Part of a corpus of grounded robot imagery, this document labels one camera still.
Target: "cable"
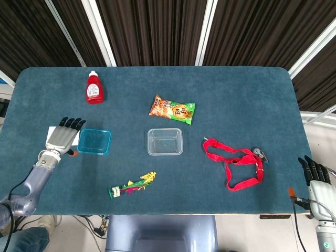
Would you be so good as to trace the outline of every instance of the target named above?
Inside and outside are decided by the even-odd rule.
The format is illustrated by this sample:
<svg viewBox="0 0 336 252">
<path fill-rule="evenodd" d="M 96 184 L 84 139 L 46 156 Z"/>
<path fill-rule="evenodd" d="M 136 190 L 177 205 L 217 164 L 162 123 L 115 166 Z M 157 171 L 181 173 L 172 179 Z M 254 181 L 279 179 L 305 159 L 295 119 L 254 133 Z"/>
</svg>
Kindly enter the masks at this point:
<svg viewBox="0 0 336 252">
<path fill-rule="evenodd" d="M 19 227 L 19 225 L 27 218 L 27 216 L 20 216 L 16 222 L 15 222 L 15 226 L 14 226 L 14 230 L 13 233 L 15 233 Z"/>
<path fill-rule="evenodd" d="M 9 234 L 8 234 L 8 237 L 7 237 L 7 242 L 6 242 L 6 245 L 5 245 L 5 248 L 4 248 L 4 251 L 3 252 L 6 252 L 7 249 L 8 249 L 8 246 L 9 246 L 9 242 L 10 242 L 10 239 L 12 237 L 12 233 L 13 233 L 13 227 L 14 227 L 14 217 L 13 217 L 13 213 L 12 213 L 12 208 L 9 204 L 7 203 L 3 203 L 3 202 L 0 202 L 1 205 L 4 205 L 8 211 L 9 211 L 9 215 L 10 215 L 10 218 L 11 218 L 11 222 L 10 222 L 10 231 L 9 231 Z"/>
<path fill-rule="evenodd" d="M 77 217 L 73 216 L 73 218 L 75 218 L 80 224 L 82 224 L 85 228 L 87 228 L 89 230 L 90 234 L 92 235 L 93 239 L 95 240 L 94 242 L 96 243 L 99 252 L 101 252 L 100 247 L 98 245 L 98 242 L 97 242 L 96 238 L 93 236 L 93 232 L 91 232 L 91 230 L 88 228 L 87 225 L 85 225 L 83 222 L 81 222 L 79 219 L 77 219 Z"/>
<path fill-rule="evenodd" d="M 322 206 L 322 207 L 328 212 L 328 214 L 330 214 L 330 216 L 331 216 L 331 218 L 332 218 L 332 221 L 333 221 L 334 223 L 336 223 L 335 215 L 334 215 L 334 213 L 333 213 L 331 210 L 329 210 L 329 208 L 327 208 L 327 207 L 326 207 L 325 205 L 323 205 L 321 202 L 314 201 L 314 200 L 312 200 L 312 199 L 309 200 L 309 202 L 313 202 L 313 203 L 316 203 L 316 204 Z"/>
<path fill-rule="evenodd" d="M 24 228 L 24 226 L 26 226 L 26 225 L 29 224 L 29 223 L 35 222 L 35 221 L 37 221 L 37 220 L 39 220 L 39 219 L 41 219 L 41 218 L 42 218 L 42 216 L 41 216 L 40 218 L 37 218 L 37 219 L 31 221 L 31 222 L 27 222 L 27 223 L 25 223 L 25 224 L 24 224 L 20 229 L 18 229 L 18 230 L 19 230 L 19 231 L 22 231 L 23 228 Z"/>
<path fill-rule="evenodd" d="M 12 194 L 13 194 L 13 190 L 15 189 L 15 188 L 17 188 L 18 186 L 20 186 L 20 185 L 22 185 L 25 181 L 26 181 L 26 179 L 28 178 L 28 176 L 30 175 L 30 173 L 31 173 L 31 171 L 33 170 L 33 168 L 34 167 L 32 167 L 31 169 L 30 169 L 30 171 L 28 172 L 28 174 L 27 174 L 27 176 L 25 177 L 25 179 L 24 180 L 22 180 L 20 183 L 18 183 L 16 186 L 14 186 L 12 189 L 10 189 L 10 192 L 9 192 L 9 195 L 8 195 L 8 200 L 10 201 L 11 199 L 11 197 L 12 197 Z"/>
<path fill-rule="evenodd" d="M 302 241 L 301 241 L 301 237 L 300 237 L 300 233 L 299 233 L 299 227 L 298 227 L 298 220 L 297 220 L 297 217 L 296 217 L 296 209 L 295 209 L 295 202 L 294 202 L 294 200 L 292 200 L 292 203 L 293 203 L 293 211 L 294 211 L 296 233 L 298 234 L 299 241 L 300 241 L 300 244 L 302 246 L 303 251 L 307 252 L 306 249 L 304 248 L 304 245 L 303 245 Z"/>
<path fill-rule="evenodd" d="M 91 229 L 91 231 L 92 231 L 92 233 L 93 233 L 94 236 L 98 237 L 99 239 L 106 240 L 106 238 L 102 237 L 100 234 L 98 234 L 95 231 L 96 228 L 95 228 L 94 224 L 92 223 L 92 221 L 89 218 L 83 217 L 83 216 L 81 216 L 81 217 L 86 220 L 86 222 L 88 223 L 88 225 L 89 225 L 89 227 L 90 227 L 90 229 Z"/>
</svg>

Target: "transparent box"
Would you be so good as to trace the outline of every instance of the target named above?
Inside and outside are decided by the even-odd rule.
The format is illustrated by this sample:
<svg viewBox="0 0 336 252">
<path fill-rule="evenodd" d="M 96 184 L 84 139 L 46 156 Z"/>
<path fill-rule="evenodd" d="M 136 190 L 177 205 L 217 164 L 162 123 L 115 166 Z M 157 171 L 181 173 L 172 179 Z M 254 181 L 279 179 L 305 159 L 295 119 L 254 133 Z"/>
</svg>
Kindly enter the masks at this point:
<svg viewBox="0 0 336 252">
<path fill-rule="evenodd" d="M 148 131 L 148 154 L 151 156 L 180 155 L 183 152 L 182 131 L 150 129 Z"/>
</svg>

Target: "white metal pole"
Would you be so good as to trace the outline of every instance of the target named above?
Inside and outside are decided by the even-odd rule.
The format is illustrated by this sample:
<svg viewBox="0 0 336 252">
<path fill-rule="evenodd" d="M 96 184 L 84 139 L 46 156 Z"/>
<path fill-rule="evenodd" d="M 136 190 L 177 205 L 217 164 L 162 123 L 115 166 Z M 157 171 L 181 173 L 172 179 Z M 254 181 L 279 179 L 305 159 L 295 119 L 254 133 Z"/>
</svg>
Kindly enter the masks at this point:
<svg viewBox="0 0 336 252">
<path fill-rule="evenodd" d="M 336 35 L 336 18 L 328 25 L 321 35 L 308 47 L 302 56 L 289 69 L 290 79 L 294 77 L 318 54 Z"/>
<path fill-rule="evenodd" d="M 321 118 L 325 117 L 326 115 L 329 115 L 330 113 L 334 112 L 335 110 L 336 110 L 336 104 L 334 106 L 331 106 L 330 108 L 328 108 L 325 112 L 320 113 L 317 117 L 307 120 L 305 124 L 313 124 L 314 122 L 320 120 Z"/>
<path fill-rule="evenodd" d="M 61 28 L 64 36 L 66 37 L 66 39 L 68 40 L 70 46 L 72 47 L 72 49 L 74 50 L 74 53 L 76 54 L 80 64 L 82 67 L 86 67 L 86 64 L 80 54 L 80 52 L 78 51 L 75 42 L 73 41 L 72 37 L 70 36 L 68 29 L 65 27 L 65 24 L 63 23 L 63 20 L 61 19 L 61 17 L 58 14 L 58 11 L 56 9 L 56 7 L 54 6 L 54 3 L 52 2 L 52 0 L 45 0 L 50 12 L 52 13 L 52 15 L 54 16 L 54 19 L 56 20 L 58 26 Z"/>
<path fill-rule="evenodd" d="M 198 43 L 195 66 L 201 66 L 203 64 L 205 50 L 206 50 L 206 46 L 208 43 L 209 34 L 211 30 L 212 21 L 214 19 L 217 2 L 218 0 L 207 0 L 201 35 L 200 35 L 199 43 Z"/>
<path fill-rule="evenodd" d="M 6 81 L 7 84 L 10 85 L 12 88 L 15 87 L 15 82 L 10 77 L 8 77 L 4 72 L 2 72 L 1 70 L 0 70 L 0 78 L 3 79 L 4 81 Z"/>
<path fill-rule="evenodd" d="M 82 0 L 86 15 L 98 42 L 99 48 L 108 67 L 116 67 L 112 48 L 101 19 L 96 0 Z"/>
</svg>

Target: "blue-green tablecloth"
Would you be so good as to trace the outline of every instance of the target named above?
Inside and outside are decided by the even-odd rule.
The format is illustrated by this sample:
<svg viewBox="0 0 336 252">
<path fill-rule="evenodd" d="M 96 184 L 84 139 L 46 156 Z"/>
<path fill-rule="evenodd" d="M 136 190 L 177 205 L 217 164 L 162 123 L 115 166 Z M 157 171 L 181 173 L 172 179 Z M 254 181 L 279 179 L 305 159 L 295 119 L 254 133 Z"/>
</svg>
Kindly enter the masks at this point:
<svg viewBox="0 0 336 252">
<path fill-rule="evenodd" d="M 95 70 L 106 100 L 86 101 Z M 148 115 L 155 95 L 195 102 L 192 125 Z M 45 149 L 49 126 L 64 116 L 85 128 L 112 132 L 107 156 L 64 156 L 40 198 L 36 214 L 290 213 L 287 188 L 307 196 L 298 156 L 310 155 L 288 72 L 273 67 L 28 68 L 17 82 L 0 133 L 0 195 L 21 181 Z M 147 132 L 180 128 L 183 153 L 150 156 Z M 233 148 L 258 146 L 269 158 L 264 181 L 230 192 L 222 163 L 208 159 L 203 137 Z M 232 184 L 256 175 L 231 166 Z M 108 188 L 156 171 L 145 191 L 113 200 Z"/>
</svg>

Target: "floor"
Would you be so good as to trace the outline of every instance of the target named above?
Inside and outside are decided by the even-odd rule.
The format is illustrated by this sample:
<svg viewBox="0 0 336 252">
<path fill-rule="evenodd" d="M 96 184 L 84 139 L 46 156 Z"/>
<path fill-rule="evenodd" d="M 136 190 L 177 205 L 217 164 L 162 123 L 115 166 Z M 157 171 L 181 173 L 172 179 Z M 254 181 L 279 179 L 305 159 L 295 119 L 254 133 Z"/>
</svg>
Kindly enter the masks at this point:
<svg viewBox="0 0 336 252">
<path fill-rule="evenodd" d="M 328 167 L 336 163 L 336 130 L 314 125 L 305 126 L 313 158 Z M 39 216 L 31 216 L 25 222 Z M 101 218 L 90 218 L 95 226 Z M 26 225 L 34 226 L 37 222 Z M 315 233 L 316 220 L 298 216 L 299 230 L 307 252 L 318 251 Z M 287 251 L 302 252 L 298 241 L 294 219 L 260 220 L 258 215 L 216 215 L 218 245 L 220 252 Z M 99 251 L 90 232 L 72 216 L 63 216 L 62 222 L 51 237 L 45 252 Z M 104 251 L 106 241 L 96 239 L 99 249 Z"/>
</svg>

